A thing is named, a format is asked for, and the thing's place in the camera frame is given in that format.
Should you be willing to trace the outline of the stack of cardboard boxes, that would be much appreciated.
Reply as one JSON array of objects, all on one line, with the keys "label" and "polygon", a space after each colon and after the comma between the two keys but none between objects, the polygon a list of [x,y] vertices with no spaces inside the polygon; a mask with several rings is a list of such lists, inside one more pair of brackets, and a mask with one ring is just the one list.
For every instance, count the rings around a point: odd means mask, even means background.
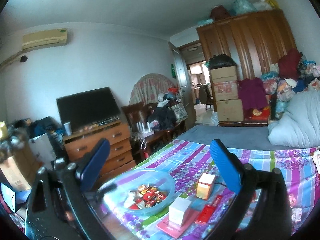
[{"label": "stack of cardboard boxes", "polygon": [[210,77],[219,122],[242,122],[236,66],[211,69]]}]

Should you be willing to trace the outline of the brown wooden wardrobe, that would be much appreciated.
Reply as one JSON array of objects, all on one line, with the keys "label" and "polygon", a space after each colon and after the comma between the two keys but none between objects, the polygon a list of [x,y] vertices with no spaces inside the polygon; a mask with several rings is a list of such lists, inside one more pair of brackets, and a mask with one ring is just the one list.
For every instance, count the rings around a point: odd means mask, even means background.
[{"label": "brown wooden wardrobe", "polygon": [[282,10],[266,10],[229,17],[198,27],[204,58],[226,54],[237,65],[238,79],[253,79],[270,71],[296,48]]}]

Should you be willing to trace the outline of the red gift box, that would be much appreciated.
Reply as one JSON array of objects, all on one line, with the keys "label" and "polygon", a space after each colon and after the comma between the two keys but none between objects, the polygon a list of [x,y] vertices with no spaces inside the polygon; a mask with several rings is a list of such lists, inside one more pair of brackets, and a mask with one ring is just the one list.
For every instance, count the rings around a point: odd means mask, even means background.
[{"label": "red gift box", "polygon": [[270,117],[270,107],[264,107],[262,109],[249,109],[244,111],[245,121],[267,121]]}]

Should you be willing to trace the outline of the flat pink box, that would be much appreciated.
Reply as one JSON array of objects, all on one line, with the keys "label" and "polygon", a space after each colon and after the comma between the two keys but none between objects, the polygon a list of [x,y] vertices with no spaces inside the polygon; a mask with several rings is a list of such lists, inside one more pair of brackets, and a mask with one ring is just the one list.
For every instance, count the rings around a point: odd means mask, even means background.
[{"label": "flat pink box", "polygon": [[191,226],[191,224],[195,222],[195,219],[198,217],[199,213],[199,211],[191,209],[189,211],[188,218],[182,225],[171,222],[169,220],[169,216],[166,216],[156,225],[156,228],[173,237],[174,239],[178,239],[182,236],[183,233],[185,233],[185,231]]}]

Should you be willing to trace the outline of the wooden chest of drawers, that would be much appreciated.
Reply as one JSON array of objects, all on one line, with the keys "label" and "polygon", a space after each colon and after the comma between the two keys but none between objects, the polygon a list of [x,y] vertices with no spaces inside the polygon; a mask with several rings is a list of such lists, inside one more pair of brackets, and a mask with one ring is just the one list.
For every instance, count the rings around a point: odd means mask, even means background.
[{"label": "wooden chest of drawers", "polygon": [[100,159],[99,181],[114,178],[135,167],[130,144],[130,128],[122,121],[88,129],[63,137],[70,161],[77,161],[86,153],[109,149],[108,157]]}]

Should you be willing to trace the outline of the red flat snack box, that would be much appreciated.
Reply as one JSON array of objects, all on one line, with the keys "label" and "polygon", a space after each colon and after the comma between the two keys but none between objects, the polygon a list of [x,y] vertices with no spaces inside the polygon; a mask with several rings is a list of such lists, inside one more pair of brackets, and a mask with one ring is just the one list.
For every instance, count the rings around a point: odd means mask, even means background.
[{"label": "red flat snack box", "polygon": [[211,216],[215,212],[217,206],[220,204],[222,200],[222,195],[217,195],[212,204],[205,205],[202,211],[199,213],[197,218],[195,219],[196,224],[206,224],[210,220]]}]

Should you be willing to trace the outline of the colourful floral bed sheet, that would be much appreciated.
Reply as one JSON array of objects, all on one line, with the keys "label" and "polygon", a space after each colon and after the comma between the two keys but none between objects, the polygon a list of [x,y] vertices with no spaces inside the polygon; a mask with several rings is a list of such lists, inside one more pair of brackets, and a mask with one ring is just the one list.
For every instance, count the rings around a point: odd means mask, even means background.
[{"label": "colourful floral bed sheet", "polygon": [[102,186],[103,205],[139,239],[311,239],[319,151],[257,151],[174,140]]}]

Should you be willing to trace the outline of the beige air conditioner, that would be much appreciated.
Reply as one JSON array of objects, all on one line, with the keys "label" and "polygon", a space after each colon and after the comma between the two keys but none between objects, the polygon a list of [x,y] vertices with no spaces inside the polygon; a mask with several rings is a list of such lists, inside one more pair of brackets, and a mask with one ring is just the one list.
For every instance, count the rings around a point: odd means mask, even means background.
[{"label": "beige air conditioner", "polygon": [[29,33],[22,38],[22,52],[64,46],[67,44],[67,29],[51,29]]}]

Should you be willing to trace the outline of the black bag on boxes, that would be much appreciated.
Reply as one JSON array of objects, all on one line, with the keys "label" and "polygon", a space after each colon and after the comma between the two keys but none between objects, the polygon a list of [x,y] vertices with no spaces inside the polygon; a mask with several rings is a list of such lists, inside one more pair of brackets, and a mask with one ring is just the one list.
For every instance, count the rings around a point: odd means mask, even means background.
[{"label": "black bag on boxes", "polygon": [[218,69],[231,66],[236,66],[236,63],[230,56],[226,54],[214,55],[209,59],[208,63],[208,69]]}]

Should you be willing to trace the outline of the dark wooden desk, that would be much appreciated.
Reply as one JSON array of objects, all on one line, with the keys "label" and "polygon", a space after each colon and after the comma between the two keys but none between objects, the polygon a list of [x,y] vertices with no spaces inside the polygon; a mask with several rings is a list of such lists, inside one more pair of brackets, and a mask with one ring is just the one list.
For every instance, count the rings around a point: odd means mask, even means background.
[{"label": "dark wooden desk", "polygon": [[143,102],[123,106],[121,109],[131,129],[130,143],[136,162],[141,162],[172,139],[185,132],[185,121],[174,123],[170,129],[155,128],[147,124],[148,118],[156,113],[157,103]]}]

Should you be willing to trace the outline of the black television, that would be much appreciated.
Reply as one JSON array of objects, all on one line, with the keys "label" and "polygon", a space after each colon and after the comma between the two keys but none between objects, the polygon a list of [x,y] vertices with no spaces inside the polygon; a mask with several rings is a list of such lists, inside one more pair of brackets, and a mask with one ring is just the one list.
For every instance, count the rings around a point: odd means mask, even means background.
[{"label": "black television", "polygon": [[56,103],[61,123],[69,123],[72,132],[120,116],[120,109],[108,87],[60,97]]}]

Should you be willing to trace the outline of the light blue folded duvet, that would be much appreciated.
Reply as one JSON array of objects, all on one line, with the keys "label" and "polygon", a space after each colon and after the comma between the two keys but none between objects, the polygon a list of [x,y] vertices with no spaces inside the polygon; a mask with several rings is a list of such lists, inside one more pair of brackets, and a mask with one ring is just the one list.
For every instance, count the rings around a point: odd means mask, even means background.
[{"label": "light blue folded duvet", "polygon": [[296,94],[280,120],[268,125],[272,145],[295,148],[319,146],[319,91]]}]

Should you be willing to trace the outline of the orange white upright box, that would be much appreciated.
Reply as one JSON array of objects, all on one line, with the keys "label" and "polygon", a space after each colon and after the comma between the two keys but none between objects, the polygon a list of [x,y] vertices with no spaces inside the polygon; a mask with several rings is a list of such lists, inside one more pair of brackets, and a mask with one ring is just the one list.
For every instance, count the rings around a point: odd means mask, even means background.
[{"label": "orange white upright box", "polygon": [[203,173],[197,181],[196,185],[196,197],[204,200],[210,198],[210,194],[214,187],[216,175]]}]

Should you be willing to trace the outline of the purple garment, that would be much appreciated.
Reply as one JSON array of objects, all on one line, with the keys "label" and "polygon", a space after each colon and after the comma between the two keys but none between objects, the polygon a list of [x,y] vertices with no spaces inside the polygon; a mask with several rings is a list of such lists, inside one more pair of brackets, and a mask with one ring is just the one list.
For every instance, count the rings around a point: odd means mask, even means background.
[{"label": "purple garment", "polygon": [[268,106],[263,81],[258,77],[239,81],[238,94],[245,111],[263,109]]}]

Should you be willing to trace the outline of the clear blue plastic bowl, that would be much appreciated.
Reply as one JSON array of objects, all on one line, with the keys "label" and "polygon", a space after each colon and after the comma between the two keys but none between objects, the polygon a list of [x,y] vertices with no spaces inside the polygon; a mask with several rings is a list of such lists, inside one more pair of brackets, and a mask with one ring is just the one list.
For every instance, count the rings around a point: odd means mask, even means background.
[{"label": "clear blue plastic bowl", "polygon": [[103,204],[114,213],[152,216],[166,208],[175,193],[170,174],[155,169],[136,169],[109,181],[116,189],[104,194]]}]

